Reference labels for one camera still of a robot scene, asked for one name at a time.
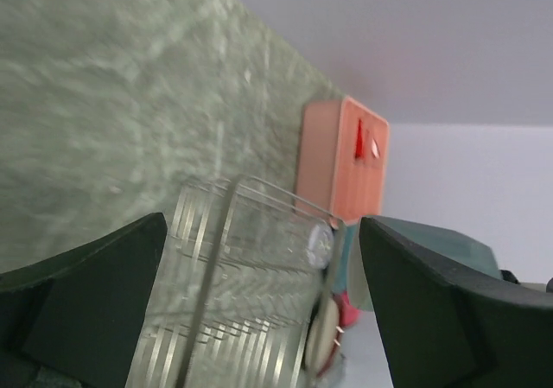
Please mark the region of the green mug cream inside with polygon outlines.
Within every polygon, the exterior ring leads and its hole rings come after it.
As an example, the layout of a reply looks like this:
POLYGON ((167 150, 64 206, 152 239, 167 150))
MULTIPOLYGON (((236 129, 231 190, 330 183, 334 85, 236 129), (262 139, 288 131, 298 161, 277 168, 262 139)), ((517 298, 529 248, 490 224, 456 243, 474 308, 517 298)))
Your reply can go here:
MULTIPOLYGON (((426 247, 457 263, 464 264, 490 277, 502 278, 493 250, 466 234, 451 229, 413 221, 381 217, 382 222, 417 245, 426 247)), ((353 227, 353 239, 347 254, 346 293, 351 306, 373 311, 372 299, 365 278, 359 243, 360 222, 353 227)))

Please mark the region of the clear glass cup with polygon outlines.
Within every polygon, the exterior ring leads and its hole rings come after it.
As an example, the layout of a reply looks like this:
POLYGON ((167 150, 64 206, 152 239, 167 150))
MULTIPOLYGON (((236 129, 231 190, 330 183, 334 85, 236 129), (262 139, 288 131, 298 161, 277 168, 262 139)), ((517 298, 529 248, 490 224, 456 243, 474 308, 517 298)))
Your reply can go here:
POLYGON ((325 269, 334 248, 334 231, 327 223, 314 226, 309 234, 306 248, 309 263, 316 269, 325 269))

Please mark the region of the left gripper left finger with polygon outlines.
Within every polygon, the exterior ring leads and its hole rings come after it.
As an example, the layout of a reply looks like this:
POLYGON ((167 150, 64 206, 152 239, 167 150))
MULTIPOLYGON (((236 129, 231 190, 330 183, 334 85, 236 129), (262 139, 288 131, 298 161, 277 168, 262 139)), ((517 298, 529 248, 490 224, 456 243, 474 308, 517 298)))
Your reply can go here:
POLYGON ((123 387, 168 228, 150 213, 90 243, 1 275, 1 385, 46 373, 123 387))

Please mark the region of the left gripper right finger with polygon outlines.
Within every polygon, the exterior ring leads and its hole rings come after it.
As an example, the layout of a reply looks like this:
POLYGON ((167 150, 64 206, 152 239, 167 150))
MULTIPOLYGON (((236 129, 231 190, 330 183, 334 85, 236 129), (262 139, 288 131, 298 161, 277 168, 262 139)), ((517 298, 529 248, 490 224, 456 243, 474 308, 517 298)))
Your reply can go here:
POLYGON ((550 387, 552 295, 364 217, 365 277, 396 387, 550 387))

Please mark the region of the wire dish rack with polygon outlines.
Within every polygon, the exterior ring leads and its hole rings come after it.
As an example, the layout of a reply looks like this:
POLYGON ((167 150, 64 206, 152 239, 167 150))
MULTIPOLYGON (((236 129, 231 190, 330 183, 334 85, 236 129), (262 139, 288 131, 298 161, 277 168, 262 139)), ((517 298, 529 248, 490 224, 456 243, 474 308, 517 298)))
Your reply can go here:
POLYGON ((306 204, 251 175, 183 182, 129 387, 317 386, 304 349, 333 297, 345 226, 306 204), (334 248, 316 269, 306 248, 321 223, 334 248))

